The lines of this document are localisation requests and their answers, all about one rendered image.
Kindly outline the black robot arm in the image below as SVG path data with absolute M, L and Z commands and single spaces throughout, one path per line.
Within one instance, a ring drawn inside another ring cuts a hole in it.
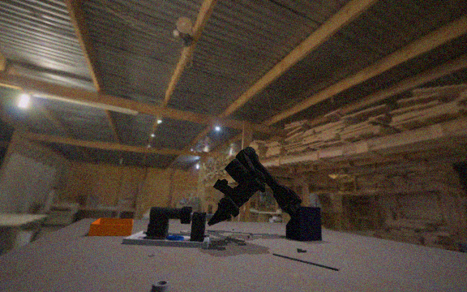
M 225 167 L 225 170 L 247 192 L 250 198 L 259 189 L 265 192 L 265 183 L 267 183 L 273 190 L 276 202 L 291 218 L 301 206 L 302 200 L 297 193 L 287 186 L 280 185 L 275 180 L 259 162 L 259 157 L 252 147 L 242 149 L 236 158 Z M 230 187 L 226 179 L 218 179 L 213 187 L 224 193 L 224 197 L 229 197 L 235 191 L 235 187 Z

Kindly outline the orange rectangular tray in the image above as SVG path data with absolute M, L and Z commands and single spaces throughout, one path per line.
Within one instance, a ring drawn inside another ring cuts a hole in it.
M 131 235 L 133 219 L 107 219 L 100 217 L 90 224 L 88 236 Z

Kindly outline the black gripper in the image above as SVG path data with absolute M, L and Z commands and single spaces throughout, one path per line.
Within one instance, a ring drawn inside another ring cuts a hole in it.
M 240 212 L 240 207 L 249 199 L 250 196 L 247 192 L 238 185 L 229 197 L 222 198 L 219 201 L 220 203 L 218 202 L 218 209 L 209 220 L 208 225 L 215 225 L 216 223 L 230 219 L 231 214 L 235 218 Z

